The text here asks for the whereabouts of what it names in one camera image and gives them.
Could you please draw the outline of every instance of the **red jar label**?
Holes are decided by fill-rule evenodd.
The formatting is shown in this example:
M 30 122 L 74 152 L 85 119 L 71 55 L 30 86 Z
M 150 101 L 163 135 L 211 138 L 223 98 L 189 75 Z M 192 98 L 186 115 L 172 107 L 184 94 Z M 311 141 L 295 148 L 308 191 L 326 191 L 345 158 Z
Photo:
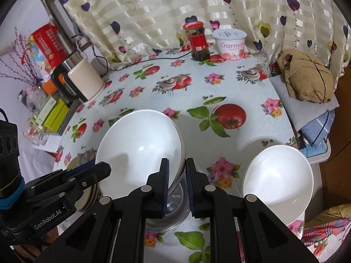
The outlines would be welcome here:
M 189 38 L 191 49 L 200 52 L 207 48 L 205 35 L 199 35 Z

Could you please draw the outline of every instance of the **brown bundle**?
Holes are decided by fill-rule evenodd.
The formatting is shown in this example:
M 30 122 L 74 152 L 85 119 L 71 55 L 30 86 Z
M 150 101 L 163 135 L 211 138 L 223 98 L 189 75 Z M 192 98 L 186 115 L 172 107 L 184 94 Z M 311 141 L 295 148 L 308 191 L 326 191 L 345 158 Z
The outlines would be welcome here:
M 290 97 L 315 103 L 331 100 L 333 76 L 317 57 L 296 49 L 285 49 L 277 63 Z

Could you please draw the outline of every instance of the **floral tablecloth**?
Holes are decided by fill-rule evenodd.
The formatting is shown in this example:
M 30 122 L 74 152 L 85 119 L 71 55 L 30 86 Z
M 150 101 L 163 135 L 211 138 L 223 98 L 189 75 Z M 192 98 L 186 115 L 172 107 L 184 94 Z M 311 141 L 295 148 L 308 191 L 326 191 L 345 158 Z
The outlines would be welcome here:
M 210 59 L 203 62 L 184 56 L 187 52 L 160 52 L 110 73 L 105 91 L 81 105 L 70 121 L 54 170 L 66 169 L 76 156 L 81 163 L 94 159 L 103 136 L 119 118 L 154 109 L 180 128 L 186 156 L 194 158 L 198 171 L 229 194 L 243 196 L 243 175 L 254 156 L 268 146 L 296 140 L 257 57 L 243 53 L 238 61 L 225 61 L 210 50 Z M 64 222 L 63 229 L 76 218 Z M 303 225 L 304 215 L 289 227 L 301 238 Z M 209 229 L 208 219 L 189 215 L 171 231 L 145 234 L 144 262 L 208 263 Z

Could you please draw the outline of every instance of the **red lid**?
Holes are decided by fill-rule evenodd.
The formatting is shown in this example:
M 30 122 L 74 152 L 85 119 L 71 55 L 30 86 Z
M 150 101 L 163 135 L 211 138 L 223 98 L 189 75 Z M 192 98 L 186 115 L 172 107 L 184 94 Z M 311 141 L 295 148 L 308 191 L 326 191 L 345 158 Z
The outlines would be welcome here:
M 204 26 L 203 22 L 190 22 L 190 23 L 184 24 L 183 29 L 190 30 L 190 29 L 196 29 L 203 26 Z

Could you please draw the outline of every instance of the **electric kettle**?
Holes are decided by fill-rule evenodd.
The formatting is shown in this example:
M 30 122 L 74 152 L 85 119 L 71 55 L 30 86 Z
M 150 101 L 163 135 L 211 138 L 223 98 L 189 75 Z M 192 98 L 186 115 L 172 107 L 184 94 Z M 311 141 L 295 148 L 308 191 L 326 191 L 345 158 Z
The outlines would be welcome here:
M 59 80 L 61 74 L 65 84 Z M 81 99 L 85 103 L 98 97 L 104 90 L 103 80 L 78 51 L 71 53 L 53 70 L 51 80 L 70 101 Z

